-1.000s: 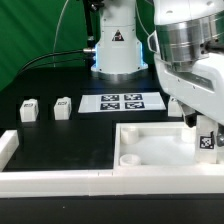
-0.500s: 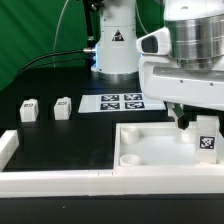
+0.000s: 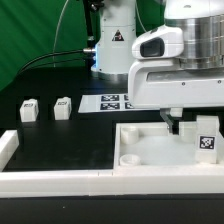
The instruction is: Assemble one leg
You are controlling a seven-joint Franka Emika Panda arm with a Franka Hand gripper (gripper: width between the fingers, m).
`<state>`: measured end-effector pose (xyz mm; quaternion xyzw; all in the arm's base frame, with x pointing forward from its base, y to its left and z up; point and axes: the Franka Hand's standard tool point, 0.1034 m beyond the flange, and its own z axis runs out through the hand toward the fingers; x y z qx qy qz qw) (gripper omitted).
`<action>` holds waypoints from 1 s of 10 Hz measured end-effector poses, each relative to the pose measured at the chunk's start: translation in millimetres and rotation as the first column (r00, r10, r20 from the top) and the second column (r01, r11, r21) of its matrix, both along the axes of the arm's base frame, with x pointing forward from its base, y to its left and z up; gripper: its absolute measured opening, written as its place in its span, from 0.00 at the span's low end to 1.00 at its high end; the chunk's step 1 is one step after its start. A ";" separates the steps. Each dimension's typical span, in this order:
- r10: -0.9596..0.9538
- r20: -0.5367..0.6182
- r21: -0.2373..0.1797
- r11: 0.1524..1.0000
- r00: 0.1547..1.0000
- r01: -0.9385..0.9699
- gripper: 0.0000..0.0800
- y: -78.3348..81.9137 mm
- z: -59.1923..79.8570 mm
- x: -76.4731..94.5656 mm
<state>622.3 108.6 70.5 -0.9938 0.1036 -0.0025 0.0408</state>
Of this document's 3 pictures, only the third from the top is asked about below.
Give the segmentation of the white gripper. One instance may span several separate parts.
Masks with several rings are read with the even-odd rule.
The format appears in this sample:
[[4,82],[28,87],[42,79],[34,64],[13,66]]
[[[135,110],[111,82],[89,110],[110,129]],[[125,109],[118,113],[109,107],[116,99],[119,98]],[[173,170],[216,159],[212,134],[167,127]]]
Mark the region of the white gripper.
[[178,56],[183,31],[162,25],[140,35],[132,45],[135,61],[128,74],[128,97],[135,108],[160,110],[170,134],[179,134],[179,119],[170,109],[224,106],[224,68],[187,70]]

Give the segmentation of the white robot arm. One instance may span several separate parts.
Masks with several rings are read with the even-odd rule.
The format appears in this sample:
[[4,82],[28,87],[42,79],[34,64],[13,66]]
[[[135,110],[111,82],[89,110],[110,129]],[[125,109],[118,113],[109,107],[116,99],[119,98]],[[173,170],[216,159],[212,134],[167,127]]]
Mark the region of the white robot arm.
[[164,23],[136,34],[136,0],[87,0],[100,13],[95,77],[125,80],[139,109],[224,107],[224,0],[158,0]]

